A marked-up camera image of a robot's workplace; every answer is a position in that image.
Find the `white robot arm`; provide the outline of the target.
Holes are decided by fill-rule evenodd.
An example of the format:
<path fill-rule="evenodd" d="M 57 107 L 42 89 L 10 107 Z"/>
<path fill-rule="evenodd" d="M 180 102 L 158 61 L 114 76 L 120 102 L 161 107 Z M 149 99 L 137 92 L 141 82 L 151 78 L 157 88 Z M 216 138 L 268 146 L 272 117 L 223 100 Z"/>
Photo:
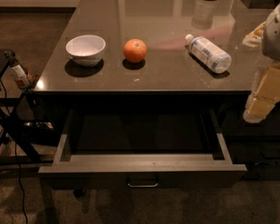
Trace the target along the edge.
<path fill-rule="evenodd" d="M 267 57 L 259 63 L 243 114 L 246 122 L 260 123 L 280 102 L 280 3 L 266 21 L 244 38 L 243 44 L 251 48 L 261 46 Z"/>

